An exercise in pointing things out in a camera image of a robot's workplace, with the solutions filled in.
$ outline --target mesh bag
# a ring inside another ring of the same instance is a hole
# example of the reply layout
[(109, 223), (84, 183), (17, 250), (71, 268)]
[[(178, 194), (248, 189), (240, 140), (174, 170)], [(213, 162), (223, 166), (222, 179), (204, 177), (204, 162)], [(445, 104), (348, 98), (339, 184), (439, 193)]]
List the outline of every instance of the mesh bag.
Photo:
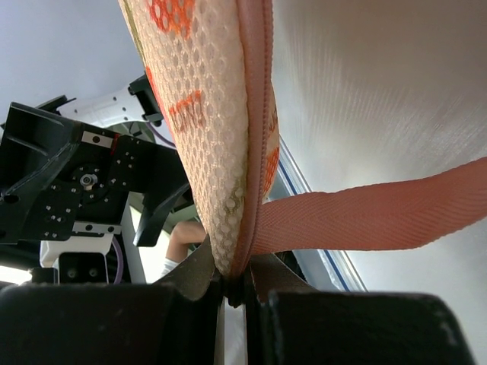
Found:
[(225, 277), (290, 249), (413, 249), (487, 215), (485, 158), (263, 205), (279, 160), (271, 0), (119, 2)]

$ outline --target blue stripe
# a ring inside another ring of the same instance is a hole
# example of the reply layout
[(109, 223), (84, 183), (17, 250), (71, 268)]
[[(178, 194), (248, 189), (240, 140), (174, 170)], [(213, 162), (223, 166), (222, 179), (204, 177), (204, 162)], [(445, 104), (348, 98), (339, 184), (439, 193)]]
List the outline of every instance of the blue stripe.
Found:
[[(284, 168), (284, 165), (282, 165), (282, 162), (281, 161), (279, 161), (279, 167), (281, 168), (281, 171), (284, 174), (284, 177), (286, 178), (286, 181), (288, 182), (289, 187), (291, 188), (291, 191), (292, 191), (293, 195), (297, 195), (298, 194), (298, 191), (294, 187), (294, 185), (293, 185), (293, 183), (291, 181), (291, 178), (289, 177), (288, 173), (286, 172), (286, 170)], [(329, 254), (328, 250), (324, 249), (323, 251), (325, 252), (325, 255), (328, 258), (329, 263), (331, 264), (333, 270), (335, 271), (336, 276), (340, 280), (340, 283), (342, 284), (343, 289), (345, 289), (345, 291), (350, 291), (349, 286), (347, 285), (347, 283), (343, 279), (342, 273), (338, 269), (338, 266), (336, 266), (336, 263), (333, 260), (332, 256)]]

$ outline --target bright light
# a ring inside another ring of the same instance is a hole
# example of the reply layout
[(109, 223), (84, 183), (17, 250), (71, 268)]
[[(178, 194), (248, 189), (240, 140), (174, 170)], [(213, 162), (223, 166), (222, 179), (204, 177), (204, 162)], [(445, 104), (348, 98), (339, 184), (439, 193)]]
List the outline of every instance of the bright light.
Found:
[(25, 270), (0, 266), (0, 281), (12, 284), (22, 284), (30, 279), (32, 279), (32, 275)]

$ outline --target cable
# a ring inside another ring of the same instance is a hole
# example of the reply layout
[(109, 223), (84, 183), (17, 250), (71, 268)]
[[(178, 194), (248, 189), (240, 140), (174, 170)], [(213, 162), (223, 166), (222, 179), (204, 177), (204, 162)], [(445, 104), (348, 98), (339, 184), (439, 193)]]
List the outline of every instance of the cable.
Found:
[(119, 241), (116, 239), (115, 236), (113, 236), (112, 245), (116, 253), (116, 275), (113, 283), (120, 284), (120, 282), (122, 281), (122, 274), (123, 274), (123, 253), (122, 253), (122, 247), (120, 247)]
[(171, 146), (172, 148), (176, 148), (176, 145), (173, 142), (169, 141), (167, 138), (165, 138), (161, 133), (159, 133), (156, 130), (156, 128), (154, 128), (154, 126), (150, 122), (149, 123), (146, 123), (146, 124), (147, 124), (147, 127), (154, 134), (154, 137), (159, 138), (161, 141), (163, 141), (167, 145)]

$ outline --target pink strap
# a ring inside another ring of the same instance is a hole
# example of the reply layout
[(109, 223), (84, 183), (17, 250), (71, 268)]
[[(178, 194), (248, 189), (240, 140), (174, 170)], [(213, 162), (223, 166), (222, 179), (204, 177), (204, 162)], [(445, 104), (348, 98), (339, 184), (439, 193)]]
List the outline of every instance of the pink strap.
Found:
[(312, 192), (263, 206), (255, 255), (414, 249), (487, 215), (487, 157), (425, 179)]

